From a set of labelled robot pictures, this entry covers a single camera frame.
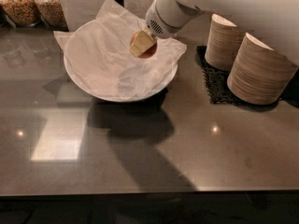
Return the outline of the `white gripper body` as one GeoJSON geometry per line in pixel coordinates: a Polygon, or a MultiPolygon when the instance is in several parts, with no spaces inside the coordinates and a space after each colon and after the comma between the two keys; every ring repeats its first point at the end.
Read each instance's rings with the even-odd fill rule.
{"type": "Polygon", "coordinates": [[[167,39],[178,32],[178,28],[166,24],[159,16],[154,4],[146,13],[145,21],[150,31],[158,38],[167,39]]]}

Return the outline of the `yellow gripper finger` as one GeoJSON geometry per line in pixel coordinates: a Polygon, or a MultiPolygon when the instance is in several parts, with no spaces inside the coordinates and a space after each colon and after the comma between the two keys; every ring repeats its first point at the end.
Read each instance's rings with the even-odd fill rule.
{"type": "Polygon", "coordinates": [[[136,32],[130,43],[130,52],[135,57],[142,56],[147,50],[157,43],[156,36],[148,29],[144,28],[136,32]]]}

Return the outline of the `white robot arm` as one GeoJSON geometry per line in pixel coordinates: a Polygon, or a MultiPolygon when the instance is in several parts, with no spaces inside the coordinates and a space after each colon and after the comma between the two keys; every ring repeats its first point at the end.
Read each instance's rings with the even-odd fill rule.
{"type": "Polygon", "coordinates": [[[145,26],[169,38],[205,12],[222,16],[299,64],[299,0],[154,0],[145,26]]]}

